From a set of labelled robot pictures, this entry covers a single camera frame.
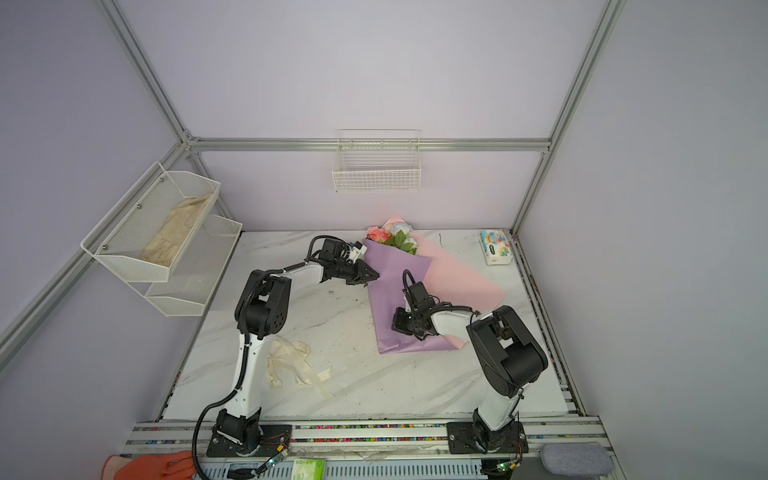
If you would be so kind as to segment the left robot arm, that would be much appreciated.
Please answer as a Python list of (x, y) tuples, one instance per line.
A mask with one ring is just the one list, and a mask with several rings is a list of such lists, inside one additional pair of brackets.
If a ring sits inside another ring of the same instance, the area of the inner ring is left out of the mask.
[(349, 286), (366, 285), (379, 273), (364, 260), (367, 247), (332, 235), (318, 235), (305, 258), (295, 264), (269, 270), (256, 269), (246, 281), (234, 309), (239, 354), (232, 390), (223, 399), (204, 407), (193, 431), (196, 451), (202, 423), (216, 412), (208, 458), (271, 456), (290, 438), (289, 426), (263, 427), (262, 383), (273, 341), (288, 320), (293, 291), (332, 279)]

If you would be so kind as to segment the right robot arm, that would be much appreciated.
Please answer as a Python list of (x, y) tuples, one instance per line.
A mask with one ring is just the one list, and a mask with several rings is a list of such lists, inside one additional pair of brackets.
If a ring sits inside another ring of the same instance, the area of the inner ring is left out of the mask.
[(469, 422), (447, 424), (452, 454), (521, 456), (529, 451), (518, 408), (525, 389), (547, 370), (549, 360), (510, 306), (483, 314), (470, 306), (439, 301), (409, 270), (402, 274), (406, 305), (395, 310), (392, 329), (420, 341), (453, 337), (469, 343), (488, 385)]

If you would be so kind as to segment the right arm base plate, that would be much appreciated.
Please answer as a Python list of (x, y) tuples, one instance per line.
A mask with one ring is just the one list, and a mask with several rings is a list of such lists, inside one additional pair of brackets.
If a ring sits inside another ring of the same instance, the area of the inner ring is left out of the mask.
[(525, 454), (527, 435), (521, 422), (512, 420), (491, 431), (481, 421), (449, 422), (446, 425), (451, 454)]

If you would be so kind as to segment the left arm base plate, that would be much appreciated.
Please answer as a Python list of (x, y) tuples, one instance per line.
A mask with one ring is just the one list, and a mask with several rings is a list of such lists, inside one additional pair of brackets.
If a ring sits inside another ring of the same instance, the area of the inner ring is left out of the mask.
[(235, 443), (225, 434), (213, 430), (205, 456), (207, 458), (269, 458), (280, 446), (290, 444), (293, 427), (290, 424), (261, 424), (260, 437), (252, 445)]

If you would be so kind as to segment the white blue fake rose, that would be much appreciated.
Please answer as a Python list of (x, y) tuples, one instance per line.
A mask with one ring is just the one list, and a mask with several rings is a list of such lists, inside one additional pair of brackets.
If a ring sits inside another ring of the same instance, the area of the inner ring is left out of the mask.
[(396, 222), (390, 226), (390, 235), (395, 242), (404, 242), (410, 238), (412, 226), (405, 222)]

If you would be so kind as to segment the pink purple wrapping paper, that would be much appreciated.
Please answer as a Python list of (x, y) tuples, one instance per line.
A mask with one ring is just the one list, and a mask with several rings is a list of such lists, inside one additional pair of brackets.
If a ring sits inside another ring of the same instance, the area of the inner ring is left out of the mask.
[(425, 311), (438, 304), (489, 312), (506, 293), (477, 270), (419, 233), (409, 253), (393, 242), (363, 241), (364, 260), (379, 274), (368, 286), (378, 352), (382, 355), (456, 351), (468, 339), (453, 329), (446, 336), (427, 332)]

